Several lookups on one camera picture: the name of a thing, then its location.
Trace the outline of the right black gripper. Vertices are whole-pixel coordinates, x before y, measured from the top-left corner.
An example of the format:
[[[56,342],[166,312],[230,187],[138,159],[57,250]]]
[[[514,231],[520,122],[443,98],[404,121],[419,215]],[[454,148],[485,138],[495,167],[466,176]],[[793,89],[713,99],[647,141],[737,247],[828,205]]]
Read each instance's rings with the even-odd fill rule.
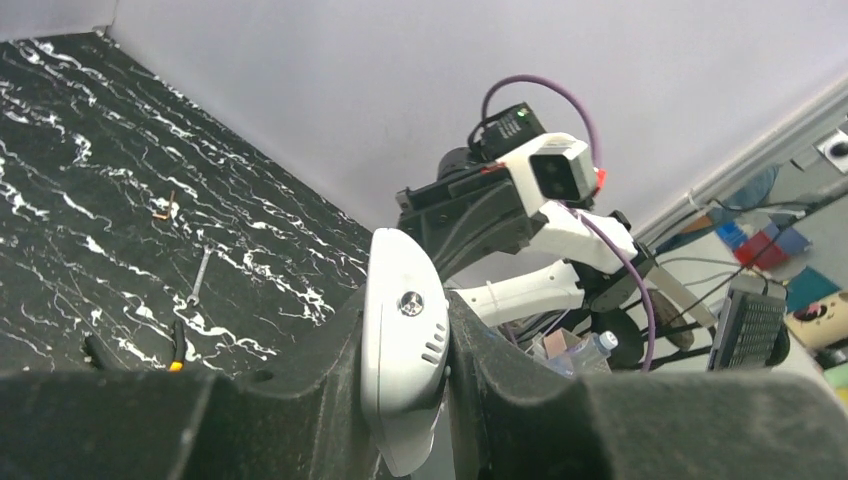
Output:
[[[397,228],[448,279],[494,252],[515,255],[547,223],[529,214],[507,168],[467,170],[396,194]]]

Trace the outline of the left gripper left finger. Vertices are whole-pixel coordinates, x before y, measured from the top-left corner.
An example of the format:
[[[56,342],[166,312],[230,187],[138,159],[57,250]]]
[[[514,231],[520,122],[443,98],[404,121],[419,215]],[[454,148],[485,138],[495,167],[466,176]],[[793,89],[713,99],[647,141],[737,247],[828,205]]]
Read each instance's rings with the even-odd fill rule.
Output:
[[[234,378],[19,373],[1,380],[5,479],[367,479],[359,410],[364,294]]]

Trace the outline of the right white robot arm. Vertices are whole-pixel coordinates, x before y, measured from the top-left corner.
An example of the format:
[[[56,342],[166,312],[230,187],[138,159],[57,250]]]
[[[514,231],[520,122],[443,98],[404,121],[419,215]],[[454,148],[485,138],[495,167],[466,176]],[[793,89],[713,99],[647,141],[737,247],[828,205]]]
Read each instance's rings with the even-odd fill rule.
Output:
[[[607,312],[646,283],[704,327],[711,311],[635,240],[620,212],[592,213],[605,174],[587,143],[549,133],[520,103],[486,117],[448,152],[436,181],[397,194],[398,227],[449,279],[495,252],[550,254],[539,270],[461,291],[486,325],[556,310]]]

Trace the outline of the white remote control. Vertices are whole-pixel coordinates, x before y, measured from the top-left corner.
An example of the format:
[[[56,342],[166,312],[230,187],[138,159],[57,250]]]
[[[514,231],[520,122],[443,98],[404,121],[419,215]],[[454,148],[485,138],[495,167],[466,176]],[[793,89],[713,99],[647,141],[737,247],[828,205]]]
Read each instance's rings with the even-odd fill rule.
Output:
[[[360,401],[394,477],[427,460],[444,392],[450,326],[441,279],[406,233],[372,236],[364,291]]]

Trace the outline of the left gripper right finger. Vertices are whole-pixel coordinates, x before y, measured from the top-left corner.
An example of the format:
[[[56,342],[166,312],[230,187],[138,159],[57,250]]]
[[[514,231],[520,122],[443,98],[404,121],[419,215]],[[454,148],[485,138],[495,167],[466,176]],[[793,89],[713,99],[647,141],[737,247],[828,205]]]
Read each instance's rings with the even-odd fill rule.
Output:
[[[783,372],[569,379],[449,293],[449,419],[459,479],[843,479],[847,415]]]

